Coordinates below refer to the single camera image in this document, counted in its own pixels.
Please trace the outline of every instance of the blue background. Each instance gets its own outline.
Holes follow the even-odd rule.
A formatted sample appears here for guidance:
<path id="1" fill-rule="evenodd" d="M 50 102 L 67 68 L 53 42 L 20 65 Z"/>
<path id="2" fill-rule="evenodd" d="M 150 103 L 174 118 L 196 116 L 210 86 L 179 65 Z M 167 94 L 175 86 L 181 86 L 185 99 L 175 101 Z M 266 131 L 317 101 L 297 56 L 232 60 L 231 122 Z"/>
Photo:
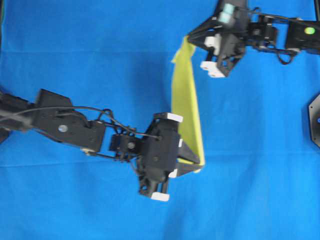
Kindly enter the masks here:
<path id="1" fill-rule="evenodd" d="M 153 113 L 170 111 L 171 59 L 215 4 L 7 0 L 0 86 L 32 102 L 43 88 L 111 108 L 144 131 Z M 249 6 L 315 19 L 312 0 Z M 200 69 L 205 57 L 198 49 L 193 68 L 206 166 L 172 180 L 168 203 L 138 195 L 129 164 L 14 132 L 0 146 L 0 239 L 319 239 L 320 150 L 307 108 L 320 91 L 319 57 L 302 53 L 283 66 L 248 48 L 224 79 Z"/>

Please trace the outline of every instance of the green led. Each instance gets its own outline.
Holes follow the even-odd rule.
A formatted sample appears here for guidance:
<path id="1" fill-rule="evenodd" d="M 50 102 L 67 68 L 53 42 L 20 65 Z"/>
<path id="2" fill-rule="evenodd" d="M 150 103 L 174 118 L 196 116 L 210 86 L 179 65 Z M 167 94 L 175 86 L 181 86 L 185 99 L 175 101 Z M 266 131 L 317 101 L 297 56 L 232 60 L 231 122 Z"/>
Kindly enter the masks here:
<path id="1" fill-rule="evenodd" d="M 304 32 L 306 34 L 312 35 L 312 34 L 314 34 L 316 32 L 316 30 L 313 27 L 306 27 Z"/>

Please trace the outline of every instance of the metal plate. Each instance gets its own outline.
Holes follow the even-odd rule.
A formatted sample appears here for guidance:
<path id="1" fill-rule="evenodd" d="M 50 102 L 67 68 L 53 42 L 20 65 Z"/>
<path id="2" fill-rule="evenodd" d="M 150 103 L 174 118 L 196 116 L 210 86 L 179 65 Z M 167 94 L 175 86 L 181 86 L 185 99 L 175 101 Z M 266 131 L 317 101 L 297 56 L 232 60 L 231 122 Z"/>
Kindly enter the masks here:
<path id="1" fill-rule="evenodd" d="M 309 121 L 312 141 L 320 147 L 320 95 L 309 105 Z"/>

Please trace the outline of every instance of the bolt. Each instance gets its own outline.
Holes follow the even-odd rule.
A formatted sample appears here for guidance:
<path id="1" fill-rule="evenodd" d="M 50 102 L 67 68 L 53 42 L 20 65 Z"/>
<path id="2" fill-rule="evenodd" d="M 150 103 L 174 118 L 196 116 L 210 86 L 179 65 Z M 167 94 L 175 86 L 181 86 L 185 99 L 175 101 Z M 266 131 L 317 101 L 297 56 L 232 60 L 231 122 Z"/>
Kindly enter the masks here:
<path id="1" fill-rule="evenodd" d="M 129 142 L 128 143 L 128 149 L 134 149 L 136 147 L 134 142 Z"/>
<path id="2" fill-rule="evenodd" d="M 253 35 L 254 36 L 260 35 L 260 29 L 256 28 L 255 30 L 253 30 Z"/>
<path id="3" fill-rule="evenodd" d="M 60 132 L 62 132 L 62 133 L 65 133 L 65 132 L 68 131 L 68 126 L 66 126 L 66 125 L 60 125 L 60 126 L 58 127 L 58 130 L 59 130 Z"/>

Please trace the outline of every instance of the blue cloth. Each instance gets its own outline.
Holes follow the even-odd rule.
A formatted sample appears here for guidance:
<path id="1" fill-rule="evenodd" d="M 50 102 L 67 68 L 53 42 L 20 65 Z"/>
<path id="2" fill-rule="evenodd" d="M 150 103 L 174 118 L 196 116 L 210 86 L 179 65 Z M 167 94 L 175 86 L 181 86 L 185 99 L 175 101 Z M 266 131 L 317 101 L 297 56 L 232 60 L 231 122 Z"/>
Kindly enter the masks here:
<path id="1" fill-rule="evenodd" d="M 183 36 L 215 4 L 6 0 L 0 86 L 32 102 L 43 88 L 111 108 L 145 131 L 153 113 L 170 111 L 170 61 Z M 249 5 L 315 19 L 311 0 Z M 283 66 L 248 48 L 225 79 L 200 69 L 205 57 L 198 49 L 193 63 L 206 166 L 172 180 L 168 203 L 138 195 L 128 164 L 14 132 L 0 146 L 0 239 L 319 239 L 320 150 L 307 108 L 320 91 L 319 57 L 301 53 Z"/>

